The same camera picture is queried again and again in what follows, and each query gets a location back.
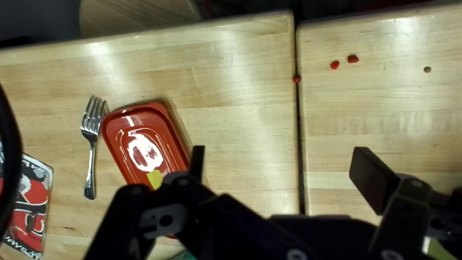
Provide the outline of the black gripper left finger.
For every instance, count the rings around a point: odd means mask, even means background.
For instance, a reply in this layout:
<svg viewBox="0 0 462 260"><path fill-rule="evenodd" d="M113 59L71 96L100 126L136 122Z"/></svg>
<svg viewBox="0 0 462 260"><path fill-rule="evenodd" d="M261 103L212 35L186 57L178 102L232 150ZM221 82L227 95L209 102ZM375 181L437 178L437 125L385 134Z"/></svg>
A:
<svg viewBox="0 0 462 260"><path fill-rule="evenodd" d="M202 180L204 173L204 158L205 158L205 147L193 145L191 154L189 174L196 180Z"/></svg>

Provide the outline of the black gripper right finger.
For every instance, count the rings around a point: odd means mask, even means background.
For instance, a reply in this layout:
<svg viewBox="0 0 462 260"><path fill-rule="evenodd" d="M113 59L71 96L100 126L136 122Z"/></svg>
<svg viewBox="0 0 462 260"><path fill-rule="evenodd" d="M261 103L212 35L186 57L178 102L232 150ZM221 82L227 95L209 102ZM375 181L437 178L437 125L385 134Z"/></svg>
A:
<svg viewBox="0 0 462 260"><path fill-rule="evenodd" d="M368 147L352 151L349 178L377 215L385 210L400 177Z"/></svg>

